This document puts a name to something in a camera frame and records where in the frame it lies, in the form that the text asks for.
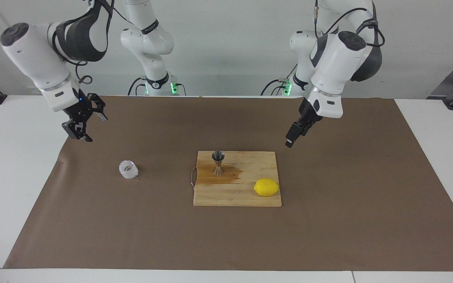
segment stainless steel jigger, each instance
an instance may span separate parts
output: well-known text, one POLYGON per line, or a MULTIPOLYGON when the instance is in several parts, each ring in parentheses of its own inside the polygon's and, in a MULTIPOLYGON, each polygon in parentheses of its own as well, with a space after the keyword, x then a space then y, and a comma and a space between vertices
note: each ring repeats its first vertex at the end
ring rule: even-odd
POLYGON ((221 176, 223 175, 223 168, 221 168, 221 163, 225 159, 225 153, 222 151, 215 151, 212 153, 212 159, 216 163, 216 169, 214 169, 214 175, 221 176))

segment white table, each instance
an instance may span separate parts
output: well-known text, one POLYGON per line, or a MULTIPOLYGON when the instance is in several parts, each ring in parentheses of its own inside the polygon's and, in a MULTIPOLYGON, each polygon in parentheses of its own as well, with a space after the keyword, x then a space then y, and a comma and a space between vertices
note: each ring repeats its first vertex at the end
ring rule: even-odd
MULTIPOLYGON (((453 111, 440 101, 396 102, 453 201, 453 111)), ((11 96, 0 106, 0 282, 453 282, 453 272, 1 269, 67 138, 67 119, 41 96, 11 96)))

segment lemon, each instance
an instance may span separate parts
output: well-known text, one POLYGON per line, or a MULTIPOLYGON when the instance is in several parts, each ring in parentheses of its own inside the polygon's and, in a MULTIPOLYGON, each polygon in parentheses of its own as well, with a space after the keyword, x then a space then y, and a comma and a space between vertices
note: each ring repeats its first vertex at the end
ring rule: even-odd
POLYGON ((256 181, 255 192, 263 197, 269 197, 279 191, 279 184, 274 180, 263 178, 256 181))

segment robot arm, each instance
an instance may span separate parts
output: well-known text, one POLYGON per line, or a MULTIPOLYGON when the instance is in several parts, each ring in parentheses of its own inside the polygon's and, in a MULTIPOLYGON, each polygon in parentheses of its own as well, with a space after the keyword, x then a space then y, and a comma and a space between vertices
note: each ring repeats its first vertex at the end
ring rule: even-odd
MULTIPOLYGON (((378 38, 381 33, 373 2, 372 13, 365 8, 363 0, 320 0, 319 3, 328 13, 327 16, 320 15, 324 22, 331 22, 331 15, 342 14, 357 29, 355 32, 327 31, 317 39, 314 36, 317 31, 297 31, 291 37, 291 49, 298 56, 298 68, 291 79, 291 93, 304 96, 304 100, 299 108, 300 119, 293 123, 286 135, 288 147, 292 147, 299 136, 305 136, 322 118, 341 118, 340 94, 347 81, 368 79, 381 66, 378 38)), ((318 9, 316 2, 315 21, 318 9)))
POLYGON ((176 78, 167 72, 161 55, 174 49, 174 39, 160 25, 151 0, 124 0, 129 20, 137 28, 125 29, 122 45, 141 62, 149 95, 173 95, 176 78))
POLYGON ((96 112, 102 120, 105 103, 97 94, 85 95, 65 61, 99 61, 108 47, 107 32, 114 0, 89 0, 88 11, 74 20, 33 26, 15 24, 1 35, 1 46, 11 61, 32 79, 54 111, 69 117, 63 128, 71 138, 91 142, 87 121, 96 112))

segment cutting board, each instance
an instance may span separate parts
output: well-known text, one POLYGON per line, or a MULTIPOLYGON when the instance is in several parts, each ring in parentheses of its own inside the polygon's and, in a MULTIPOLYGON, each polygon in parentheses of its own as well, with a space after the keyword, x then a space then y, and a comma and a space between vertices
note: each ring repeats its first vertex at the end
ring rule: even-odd
POLYGON ((280 190, 262 197, 254 190, 261 178, 279 183, 275 152, 226 151, 223 175, 214 175, 213 151, 199 151, 194 206, 282 206, 280 190))

